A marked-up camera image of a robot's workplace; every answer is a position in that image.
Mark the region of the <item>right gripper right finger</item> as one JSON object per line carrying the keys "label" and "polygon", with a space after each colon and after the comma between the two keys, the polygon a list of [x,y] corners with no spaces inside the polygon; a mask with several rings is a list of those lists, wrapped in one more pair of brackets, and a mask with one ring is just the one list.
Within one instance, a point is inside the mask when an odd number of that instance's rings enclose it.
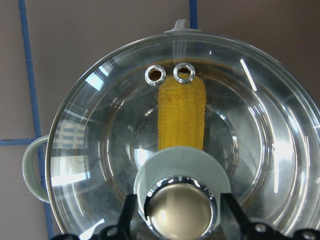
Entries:
{"label": "right gripper right finger", "polygon": [[231,193],[220,195],[220,226],[228,240],[318,240],[320,232],[299,229],[285,236],[262,221],[252,221]]}

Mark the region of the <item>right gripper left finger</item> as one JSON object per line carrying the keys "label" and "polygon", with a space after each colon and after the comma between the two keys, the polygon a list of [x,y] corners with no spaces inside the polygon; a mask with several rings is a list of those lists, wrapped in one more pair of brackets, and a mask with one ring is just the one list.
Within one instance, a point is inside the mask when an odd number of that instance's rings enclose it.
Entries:
{"label": "right gripper left finger", "polygon": [[136,240],[134,218],[138,214],[136,194],[126,196],[118,221],[114,225],[99,224],[89,237],[80,237],[71,233],[54,236],[53,240]]}

